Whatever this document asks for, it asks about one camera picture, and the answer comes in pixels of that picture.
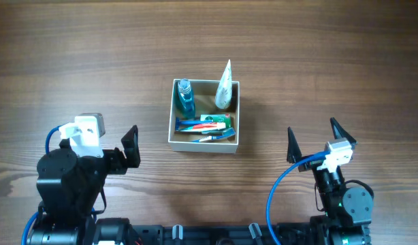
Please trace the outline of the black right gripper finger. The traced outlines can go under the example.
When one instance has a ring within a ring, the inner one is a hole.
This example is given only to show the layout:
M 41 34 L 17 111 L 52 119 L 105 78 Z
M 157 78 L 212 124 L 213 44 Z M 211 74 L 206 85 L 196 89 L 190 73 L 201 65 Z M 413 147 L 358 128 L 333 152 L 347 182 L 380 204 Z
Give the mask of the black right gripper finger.
M 302 158 L 302 152 L 295 138 L 294 132 L 291 127 L 287 128 L 288 135 L 288 148 L 287 148 L 287 161 L 289 163 L 297 163 Z
M 345 131 L 334 117 L 330 118 L 330 123 L 331 123 L 334 138 L 336 140 L 345 138 L 350 143 L 352 148 L 355 148 L 355 146 L 357 145 L 357 140 L 352 135 L 350 135 L 347 131 Z

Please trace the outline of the blue disposable razor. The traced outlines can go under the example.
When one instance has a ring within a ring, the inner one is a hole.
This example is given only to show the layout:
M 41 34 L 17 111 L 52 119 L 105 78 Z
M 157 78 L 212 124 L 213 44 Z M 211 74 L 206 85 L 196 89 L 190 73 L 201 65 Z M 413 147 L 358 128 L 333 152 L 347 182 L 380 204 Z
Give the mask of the blue disposable razor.
M 179 119 L 179 117 L 176 117 L 176 122 L 175 122 L 175 130 L 178 131 L 179 129 L 181 129 L 182 127 L 190 127 L 190 126 L 194 126 L 194 125 L 198 125 L 198 124 L 202 124 L 202 123 L 211 123 L 211 120 L 181 120 Z

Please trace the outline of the blue white toothbrush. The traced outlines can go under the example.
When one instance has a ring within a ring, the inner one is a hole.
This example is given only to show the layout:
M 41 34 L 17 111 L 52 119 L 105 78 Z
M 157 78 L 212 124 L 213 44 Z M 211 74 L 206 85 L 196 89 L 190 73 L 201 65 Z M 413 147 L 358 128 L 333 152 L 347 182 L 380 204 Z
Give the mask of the blue white toothbrush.
M 198 139 L 193 140 L 193 143 L 202 143 L 202 142 L 214 142 L 214 141 L 220 141 L 220 140 L 226 140 L 230 137 L 233 137 L 236 135 L 236 132 L 234 128 L 230 127 L 228 129 L 224 129 L 222 131 L 217 131 L 216 133 L 209 133 L 207 136 Z

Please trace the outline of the blue mouthwash bottle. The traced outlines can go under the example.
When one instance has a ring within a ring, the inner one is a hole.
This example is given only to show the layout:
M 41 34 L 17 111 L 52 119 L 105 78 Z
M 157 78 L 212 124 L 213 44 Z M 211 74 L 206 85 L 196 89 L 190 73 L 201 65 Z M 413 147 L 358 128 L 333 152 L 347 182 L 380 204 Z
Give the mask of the blue mouthwash bottle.
M 183 78 L 178 82 L 178 98 L 180 101 L 180 109 L 187 119 L 195 118 L 195 102 L 194 93 L 191 82 Z

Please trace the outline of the red white toothpaste tube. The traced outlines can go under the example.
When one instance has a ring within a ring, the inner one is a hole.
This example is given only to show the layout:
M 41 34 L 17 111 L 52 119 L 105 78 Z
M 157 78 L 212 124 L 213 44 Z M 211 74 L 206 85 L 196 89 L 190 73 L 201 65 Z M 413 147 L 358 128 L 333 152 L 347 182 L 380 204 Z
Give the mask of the red white toothpaste tube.
M 179 132 L 202 133 L 207 131 L 218 131 L 222 129 L 226 129 L 226 124 L 224 122 L 205 122 L 179 129 Z

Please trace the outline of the green Dettol soap bar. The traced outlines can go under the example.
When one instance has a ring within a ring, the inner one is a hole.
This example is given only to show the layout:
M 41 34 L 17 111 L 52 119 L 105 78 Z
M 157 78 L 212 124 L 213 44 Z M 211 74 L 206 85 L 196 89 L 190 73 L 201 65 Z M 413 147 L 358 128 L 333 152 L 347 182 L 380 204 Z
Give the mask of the green Dettol soap bar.
M 227 128 L 232 126 L 230 114 L 201 114 L 200 120 L 210 120 L 214 123 L 225 123 Z

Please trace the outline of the white floral cream tube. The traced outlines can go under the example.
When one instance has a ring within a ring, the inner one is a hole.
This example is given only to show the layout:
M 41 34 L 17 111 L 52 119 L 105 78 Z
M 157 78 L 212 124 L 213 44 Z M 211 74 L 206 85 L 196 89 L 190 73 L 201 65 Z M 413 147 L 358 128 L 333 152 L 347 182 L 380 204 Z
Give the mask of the white floral cream tube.
M 232 72 L 231 60 L 228 60 L 223 75 L 220 79 L 219 86 L 216 90 L 215 105 L 217 108 L 227 109 L 231 103 L 232 98 Z

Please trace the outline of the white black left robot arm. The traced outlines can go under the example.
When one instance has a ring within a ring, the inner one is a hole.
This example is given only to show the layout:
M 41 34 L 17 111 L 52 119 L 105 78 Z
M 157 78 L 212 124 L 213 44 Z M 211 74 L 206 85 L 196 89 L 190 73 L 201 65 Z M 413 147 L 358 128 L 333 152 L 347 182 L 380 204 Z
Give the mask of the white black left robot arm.
M 137 126 L 122 137 L 123 150 L 100 148 L 89 154 L 79 154 L 71 143 L 82 130 L 68 124 L 59 131 L 59 148 L 37 163 L 36 187 L 42 200 L 25 226 L 22 244 L 142 244 L 129 219 L 99 219 L 104 211 L 93 207 L 98 198 L 106 198 L 107 176 L 139 167 Z

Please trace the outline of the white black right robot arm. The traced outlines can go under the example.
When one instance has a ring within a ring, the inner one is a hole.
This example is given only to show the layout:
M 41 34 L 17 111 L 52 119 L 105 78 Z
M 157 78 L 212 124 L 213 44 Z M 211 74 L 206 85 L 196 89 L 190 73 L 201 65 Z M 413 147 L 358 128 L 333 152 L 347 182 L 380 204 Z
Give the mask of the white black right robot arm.
M 287 161 L 305 162 L 299 172 L 312 171 L 315 198 L 320 199 L 323 215 L 312 216 L 307 223 L 279 224 L 278 237 L 286 244 L 336 245 L 370 244 L 374 192 L 359 180 L 345 180 L 341 166 L 350 162 L 357 141 L 335 118 L 330 119 L 334 140 L 325 145 L 323 157 L 304 156 L 293 130 L 288 132 Z

